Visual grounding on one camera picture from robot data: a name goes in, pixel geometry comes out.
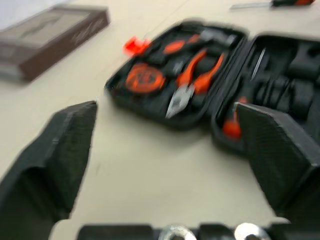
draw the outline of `table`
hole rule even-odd
[[[220,150],[202,128],[173,132],[117,109],[107,79],[128,59],[132,36],[152,39],[189,17],[265,31],[319,37],[320,1],[311,7],[230,11],[243,0],[77,0],[108,6],[111,24],[32,83],[0,79],[0,176],[53,112],[88,100],[99,104],[90,161],[72,218],[50,239],[73,240],[83,224],[204,222],[267,225],[273,215],[246,159]]]

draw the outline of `brown box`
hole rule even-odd
[[[0,32],[0,74],[32,81],[110,23],[106,8],[59,6]]]

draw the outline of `tape measure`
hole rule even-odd
[[[135,94],[149,94],[163,88],[166,78],[158,69],[145,63],[135,64],[125,80],[125,87]]]

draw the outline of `screwdriver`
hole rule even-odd
[[[286,7],[286,6],[306,6],[311,5],[315,0],[272,0],[271,2],[255,2],[232,5],[230,9],[246,9],[261,7]]]

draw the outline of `pliers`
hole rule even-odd
[[[169,103],[168,110],[166,112],[166,118],[169,119],[174,115],[184,110],[191,97],[195,94],[206,94],[210,87],[212,79],[218,73],[218,70],[223,65],[225,54],[222,53],[215,64],[215,66],[208,72],[201,74],[193,83],[193,72],[197,63],[203,59],[207,54],[207,50],[201,50],[188,64],[186,70],[182,72],[176,79],[178,89],[172,95]]]

